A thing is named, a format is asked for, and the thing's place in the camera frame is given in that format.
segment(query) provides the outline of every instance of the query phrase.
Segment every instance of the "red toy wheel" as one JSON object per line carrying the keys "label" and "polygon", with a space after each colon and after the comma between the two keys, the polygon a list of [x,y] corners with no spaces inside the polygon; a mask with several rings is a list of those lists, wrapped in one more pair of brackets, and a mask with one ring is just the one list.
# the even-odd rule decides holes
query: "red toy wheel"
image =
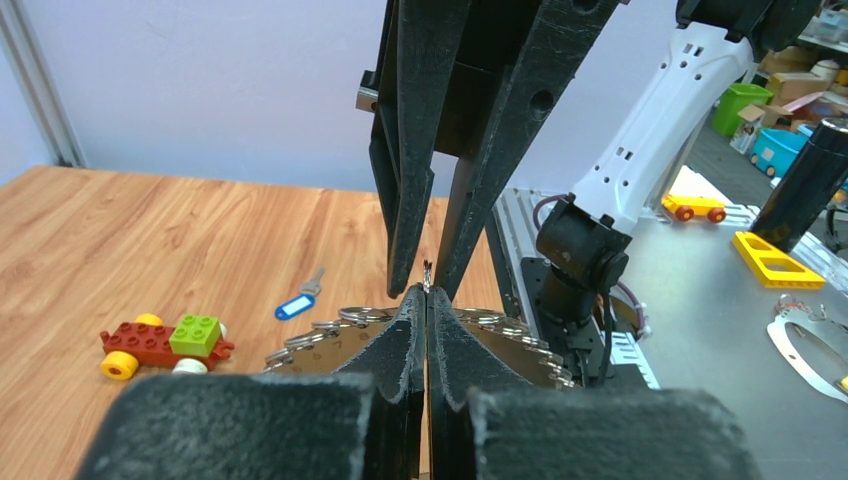
{"label": "red toy wheel", "polygon": [[715,207],[707,213],[707,218],[713,223],[721,223],[722,220],[727,218],[727,212],[721,207]]}
{"label": "red toy wheel", "polygon": [[683,205],[681,207],[677,207],[677,210],[674,211],[674,216],[681,222],[688,222],[695,216],[695,210],[693,210],[692,207]]}

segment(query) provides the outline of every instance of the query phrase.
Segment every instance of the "blue key tag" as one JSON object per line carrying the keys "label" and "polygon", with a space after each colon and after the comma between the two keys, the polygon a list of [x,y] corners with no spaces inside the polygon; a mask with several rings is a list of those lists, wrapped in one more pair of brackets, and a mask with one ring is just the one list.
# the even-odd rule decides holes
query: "blue key tag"
{"label": "blue key tag", "polygon": [[274,316],[277,320],[291,320],[315,305],[315,297],[302,293],[277,307]]}

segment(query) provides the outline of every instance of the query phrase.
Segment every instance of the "green bin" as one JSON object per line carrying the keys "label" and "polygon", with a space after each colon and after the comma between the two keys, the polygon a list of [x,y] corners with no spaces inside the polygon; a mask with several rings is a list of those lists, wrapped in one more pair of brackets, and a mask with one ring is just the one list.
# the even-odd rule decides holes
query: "green bin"
{"label": "green bin", "polygon": [[764,105],[774,95],[759,85],[734,83],[721,96],[713,117],[713,128],[722,135],[733,135],[742,123],[739,110],[751,104]]}

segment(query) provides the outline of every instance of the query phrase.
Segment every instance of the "yellow toy car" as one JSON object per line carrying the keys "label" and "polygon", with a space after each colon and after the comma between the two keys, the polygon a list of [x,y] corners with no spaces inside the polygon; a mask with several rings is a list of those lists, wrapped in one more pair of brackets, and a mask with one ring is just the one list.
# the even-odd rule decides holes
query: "yellow toy car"
{"label": "yellow toy car", "polygon": [[696,216],[707,217],[713,223],[721,223],[727,218],[724,204],[714,198],[666,195],[662,203],[663,207],[681,222],[688,222]]}

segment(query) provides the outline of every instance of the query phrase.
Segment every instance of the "toy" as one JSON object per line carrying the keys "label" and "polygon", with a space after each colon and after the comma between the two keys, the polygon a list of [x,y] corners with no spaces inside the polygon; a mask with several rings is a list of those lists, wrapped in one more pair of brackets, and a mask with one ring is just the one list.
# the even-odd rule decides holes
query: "toy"
{"label": "toy", "polygon": [[106,358],[100,363],[100,371],[115,380],[128,380],[141,365],[173,368],[173,373],[206,373],[221,361],[230,358],[235,348],[224,340],[226,329],[219,327],[219,334],[208,355],[180,355],[171,350],[170,337],[176,330],[166,327],[162,320],[151,314],[139,315],[135,322],[124,322],[110,334],[100,332]]}
{"label": "toy", "polygon": [[807,137],[800,133],[763,129],[754,144],[751,163],[769,178],[783,178],[806,143]]}
{"label": "toy", "polygon": [[825,280],[789,255],[776,249],[751,232],[736,232],[733,246],[766,288],[803,288],[815,290]]}
{"label": "toy", "polygon": [[662,203],[681,222],[688,222],[695,216],[707,217],[713,223],[721,223],[727,218],[724,204],[714,198],[666,195]]}
{"label": "toy", "polygon": [[171,350],[178,355],[205,357],[220,336],[217,317],[186,315],[171,334]]}

